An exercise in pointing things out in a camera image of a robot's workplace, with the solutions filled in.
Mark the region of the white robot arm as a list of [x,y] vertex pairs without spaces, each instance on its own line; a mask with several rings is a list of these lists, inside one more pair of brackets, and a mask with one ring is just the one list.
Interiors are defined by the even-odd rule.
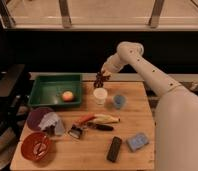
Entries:
[[110,75],[129,64],[159,97],[155,171],[198,171],[198,96],[143,58],[140,43],[121,42],[102,66]]

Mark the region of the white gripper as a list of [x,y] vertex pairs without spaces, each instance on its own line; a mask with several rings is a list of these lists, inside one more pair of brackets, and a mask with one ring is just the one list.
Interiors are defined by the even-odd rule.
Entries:
[[112,74],[112,73],[118,73],[123,67],[124,67],[123,60],[119,57],[117,53],[115,53],[114,55],[111,55],[110,57],[107,58],[101,70],[105,74]]

